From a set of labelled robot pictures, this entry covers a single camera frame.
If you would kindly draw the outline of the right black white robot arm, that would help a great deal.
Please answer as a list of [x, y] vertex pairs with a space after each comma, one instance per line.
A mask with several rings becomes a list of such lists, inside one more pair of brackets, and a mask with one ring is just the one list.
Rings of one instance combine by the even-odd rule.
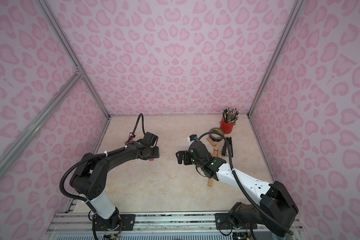
[[273, 234], [292, 235], [290, 229], [299, 209], [284, 184], [268, 183], [249, 176], [233, 167], [228, 161], [214, 157], [201, 141], [194, 141], [186, 151], [176, 153], [181, 165], [194, 165], [209, 179], [239, 189], [248, 205], [237, 202], [229, 211], [229, 222], [234, 228], [246, 224], [266, 226]]

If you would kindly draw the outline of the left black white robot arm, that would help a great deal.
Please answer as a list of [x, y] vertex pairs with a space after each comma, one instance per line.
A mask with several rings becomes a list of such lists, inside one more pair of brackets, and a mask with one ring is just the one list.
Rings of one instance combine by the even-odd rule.
[[115, 230], [122, 224], [118, 208], [106, 193], [108, 174], [116, 167], [132, 160], [151, 160], [160, 157], [159, 137], [147, 132], [137, 141], [103, 154], [85, 154], [81, 161], [70, 167], [59, 184], [61, 193], [71, 199], [83, 201], [92, 211], [93, 225], [101, 230]]

